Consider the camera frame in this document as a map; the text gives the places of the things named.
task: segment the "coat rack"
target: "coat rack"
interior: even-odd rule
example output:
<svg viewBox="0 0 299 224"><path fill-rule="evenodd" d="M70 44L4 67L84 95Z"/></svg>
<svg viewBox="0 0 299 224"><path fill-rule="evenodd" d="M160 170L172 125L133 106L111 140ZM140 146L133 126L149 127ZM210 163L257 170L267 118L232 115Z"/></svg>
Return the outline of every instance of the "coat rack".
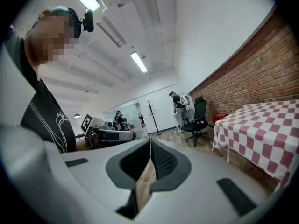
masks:
<svg viewBox="0 0 299 224"><path fill-rule="evenodd" d="M149 108L149 114L153 117L154 122L155 122L155 126L156 126L156 129L157 129L156 135L160 135L161 133L158 130L158 127L157 127L157 124L156 124L156 121L155 121L155 117L154 117L155 113L153 113L153 111L156 111L156 110L153 109L153 103L151 103L151 101L148 100L147 104L148 104L147 107Z"/></svg>

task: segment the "checkered bedsheet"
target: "checkered bedsheet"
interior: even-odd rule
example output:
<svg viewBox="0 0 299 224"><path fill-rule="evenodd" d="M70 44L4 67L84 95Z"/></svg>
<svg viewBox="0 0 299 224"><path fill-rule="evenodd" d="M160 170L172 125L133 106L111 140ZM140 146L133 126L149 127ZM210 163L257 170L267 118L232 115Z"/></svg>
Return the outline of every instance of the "checkered bedsheet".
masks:
<svg viewBox="0 0 299 224"><path fill-rule="evenodd" d="M299 164L299 100L245 105L218 120L213 150L226 146L283 187Z"/></svg>

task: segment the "chair armrest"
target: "chair armrest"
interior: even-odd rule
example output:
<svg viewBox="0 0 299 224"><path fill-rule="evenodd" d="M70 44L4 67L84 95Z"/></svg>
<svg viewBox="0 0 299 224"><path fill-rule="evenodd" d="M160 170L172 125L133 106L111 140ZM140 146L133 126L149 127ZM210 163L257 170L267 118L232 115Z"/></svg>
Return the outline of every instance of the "chair armrest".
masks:
<svg viewBox="0 0 299 224"><path fill-rule="evenodd" d="M200 121L200 120L204 121L203 118L197 118L197 119L192 120L192 122L197 122L197 121Z"/></svg>
<svg viewBox="0 0 299 224"><path fill-rule="evenodd" d="M186 120L187 123L190 123L189 118L190 118L190 117L188 117L188 118L184 118L183 120Z"/></svg>

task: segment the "man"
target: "man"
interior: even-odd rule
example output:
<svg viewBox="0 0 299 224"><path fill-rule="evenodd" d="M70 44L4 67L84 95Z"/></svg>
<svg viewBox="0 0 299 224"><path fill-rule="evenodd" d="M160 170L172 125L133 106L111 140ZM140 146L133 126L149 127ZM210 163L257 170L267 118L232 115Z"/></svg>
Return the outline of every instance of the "man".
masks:
<svg viewBox="0 0 299 224"><path fill-rule="evenodd" d="M4 41L16 67L36 91L21 126L56 144L61 153L75 151L75 135L69 119L40 78L38 68L63 55L64 49L71 47L80 33L81 23L76 12L58 6L43 11L24 38L19 38L10 27Z"/></svg>
<svg viewBox="0 0 299 224"><path fill-rule="evenodd" d="M116 112L114 121L116 123L117 130L122 130L122 131L126 130L125 125L128 125L128 123L124 120L120 111Z"/></svg>
<svg viewBox="0 0 299 224"><path fill-rule="evenodd" d="M184 126L184 121L183 119L186 118L186 105L182 105L180 103L180 96L177 95L175 92L170 92L169 96L171 96L173 98L173 112L174 113L178 113L178 121L179 121L179 125L180 125L180 133L185 132L183 130L183 126Z"/></svg>
<svg viewBox="0 0 299 224"><path fill-rule="evenodd" d="M139 117L139 119L141 119L141 123L144 124L144 117L143 117L143 115L141 115L141 116Z"/></svg>

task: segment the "red brick wall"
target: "red brick wall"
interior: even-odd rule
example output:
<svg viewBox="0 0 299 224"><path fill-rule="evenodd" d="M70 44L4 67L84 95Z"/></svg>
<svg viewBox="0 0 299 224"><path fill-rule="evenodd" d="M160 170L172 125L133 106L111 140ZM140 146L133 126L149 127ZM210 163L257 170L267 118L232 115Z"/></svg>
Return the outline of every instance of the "red brick wall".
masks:
<svg viewBox="0 0 299 224"><path fill-rule="evenodd" d="M245 104L299 99L299 47L290 26L275 12L229 61L191 92L207 100L206 118Z"/></svg>

